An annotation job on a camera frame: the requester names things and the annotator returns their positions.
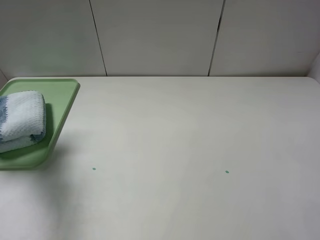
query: white wall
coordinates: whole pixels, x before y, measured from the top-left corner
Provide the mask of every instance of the white wall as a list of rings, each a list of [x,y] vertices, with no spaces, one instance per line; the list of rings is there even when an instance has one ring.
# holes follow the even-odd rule
[[[312,66],[307,76],[317,80],[320,83],[320,53],[312,63]]]
[[[211,76],[305,76],[320,51],[320,0],[226,0]]]
[[[88,0],[1,0],[0,69],[21,76],[105,76]]]
[[[108,76],[207,76],[223,0],[91,0]]]

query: white surface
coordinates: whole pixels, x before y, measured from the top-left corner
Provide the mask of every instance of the white surface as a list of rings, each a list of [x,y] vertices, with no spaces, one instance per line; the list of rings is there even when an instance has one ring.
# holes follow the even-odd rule
[[[108,76],[207,76],[223,0],[91,0]]]
[[[1,0],[0,67],[20,76],[105,76],[88,0]]]
[[[320,51],[319,0],[226,0],[211,76],[305,76]]]
[[[0,172],[0,239],[320,238],[315,80],[76,79],[50,164]]]
[[[313,61],[307,76],[317,80],[320,83],[320,54],[318,54],[316,59]]]

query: blue stripe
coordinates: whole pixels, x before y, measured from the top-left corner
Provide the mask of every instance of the blue stripe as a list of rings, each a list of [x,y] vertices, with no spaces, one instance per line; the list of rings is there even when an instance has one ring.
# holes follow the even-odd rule
[[[7,109],[7,96],[0,96],[0,143],[3,143],[2,138],[2,125],[7,121],[8,109]]]

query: white tabletop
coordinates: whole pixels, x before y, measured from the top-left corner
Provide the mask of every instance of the white tabletop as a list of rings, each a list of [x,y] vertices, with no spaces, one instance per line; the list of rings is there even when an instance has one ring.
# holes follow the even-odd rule
[[[320,239],[315,80],[75,79],[48,164],[0,172],[0,240]]]

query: white towel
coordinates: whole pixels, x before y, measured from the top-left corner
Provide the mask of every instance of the white towel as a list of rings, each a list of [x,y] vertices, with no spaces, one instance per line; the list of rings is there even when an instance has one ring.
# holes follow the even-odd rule
[[[46,134],[46,105],[40,92],[0,96],[0,153],[31,146]]]

